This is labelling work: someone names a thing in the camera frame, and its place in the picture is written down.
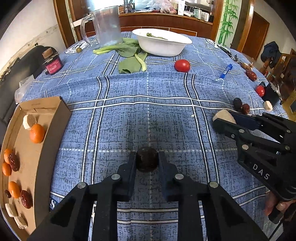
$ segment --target plaid tablecloth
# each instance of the plaid tablecloth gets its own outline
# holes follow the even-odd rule
[[[72,110],[53,172],[51,208],[77,183],[100,182],[127,162],[132,150],[151,146],[165,151],[168,161],[193,180],[217,181],[270,231],[263,214],[265,186],[237,163],[235,142],[212,127],[215,113],[232,110],[236,97],[250,105],[251,114],[262,114],[263,101],[254,88],[267,81],[257,70],[258,81],[250,81],[211,40],[189,38],[193,44],[180,55],[149,55],[148,70],[135,74],[118,73],[123,58],[117,52],[98,56],[93,54],[96,46],[81,41],[60,54],[64,67],[57,74],[43,72],[35,80],[24,100],[61,96]],[[75,51],[78,45],[81,53]],[[189,73],[176,72],[178,59],[191,63]],[[233,70],[220,79],[230,63]],[[280,105],[272,114],[287,118]],[[177,240],[177,211],[177,203],[165,203],[161,195],[158,170],[137,172],[132,200],[118,203],[118,240]]]

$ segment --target clear measuring jug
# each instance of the clear measuring jug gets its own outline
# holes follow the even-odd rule
[[[118,6],[102,8],[91,12],[88,16],[81,20],[80,31],[85,42],[91,42],[85,33],[85,23],[93,20],[96,37],[98,40],[98,47],[114,45],[122,42]]]

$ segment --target glass jar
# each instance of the glass jar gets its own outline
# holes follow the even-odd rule
[[[50,75],[57,73],[64,65],[61,61],[58,52],[53,53],[52,48],[48,48],[43,53],[44,66]]]

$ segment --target tofu piece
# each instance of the tofu piece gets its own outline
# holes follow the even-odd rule
[[[263,107],[268,112],[271,112],[273,110],[272,104],[268,100],[264,102]]]
[[[213,117],[213,121],[216,120],[216,119],[222,119],[222,120],[225,120],[225,121],[229,121],[233,124],[236,124],[236,121],[235,119],[233,118],[233,116],[227,111],[227,110],[220,110],[219,112],[217,112],[215,114],[215,116]]]
[[[15,210],[15,207],[14,207],[13,204],[5,203],[5,208],[6,208],[6,211],[7,211],[8,215],[11,218],[14,218],[14,217],[17,216],[17,211]]]
[[[26,130],[31,130],[32,126],[37,123],[34,115],[25,115],[22,120],[22,125]]]
[[[15,217],[15,222],[17,223],[19,229],[26,229],[28,227],[28,224],[22,217]]]

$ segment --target red tomato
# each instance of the red tomato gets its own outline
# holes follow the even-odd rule
[[[178,72],[188,72],[190,70],[190,63],[185,59],[180,59],[175,62],[175,69]]]
[[[265,88],[262,85],[257,86],[255,91],[260,97],[263,97],[265,95]]]

